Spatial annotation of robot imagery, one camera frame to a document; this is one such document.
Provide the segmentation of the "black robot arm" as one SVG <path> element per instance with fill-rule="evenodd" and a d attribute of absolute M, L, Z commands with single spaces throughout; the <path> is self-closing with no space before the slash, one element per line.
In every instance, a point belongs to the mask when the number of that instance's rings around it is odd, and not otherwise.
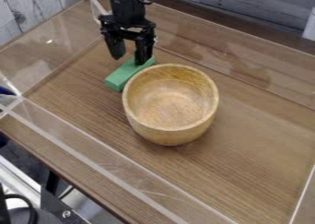
<path fill-rule="evenodd" d="M 112 14 L 99 15 L 101 34 L 112 57 L 125 54 L 124 41 L 133 41 L 133 61 L 143 65 L 152 57 L 156 24 L 145 18 L 145 0 L 109 0 Z"/>

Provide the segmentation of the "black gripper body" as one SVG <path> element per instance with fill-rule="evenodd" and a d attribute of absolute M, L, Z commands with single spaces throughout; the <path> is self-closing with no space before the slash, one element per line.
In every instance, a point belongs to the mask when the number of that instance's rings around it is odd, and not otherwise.
<path fill-rule="evenodd" d="M 140 29 L 141 33 L 152 32 L 156 24 L 145 18 L 145 0 L 109 0 L 112 14 L 100 16 L 101 33 L 104 31 L 121 31 L 124 39 L 133 39 L 135 33 L 129 29 Z"/>

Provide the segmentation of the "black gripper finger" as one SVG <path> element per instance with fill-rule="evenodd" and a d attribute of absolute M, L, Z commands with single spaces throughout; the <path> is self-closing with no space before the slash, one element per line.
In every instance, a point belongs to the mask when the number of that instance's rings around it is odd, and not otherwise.
<path fill-rule="evenodd" d="M 153 37 L 139 35 L 135 39 L 135 63 L 143 65 L 152 57 Z"/>
<path fill-rule="evenodd" d="M 117 60 L 125 54 L 124 34 L 121 31 L 104 31 L 103 36 L 109 53 Z"/>

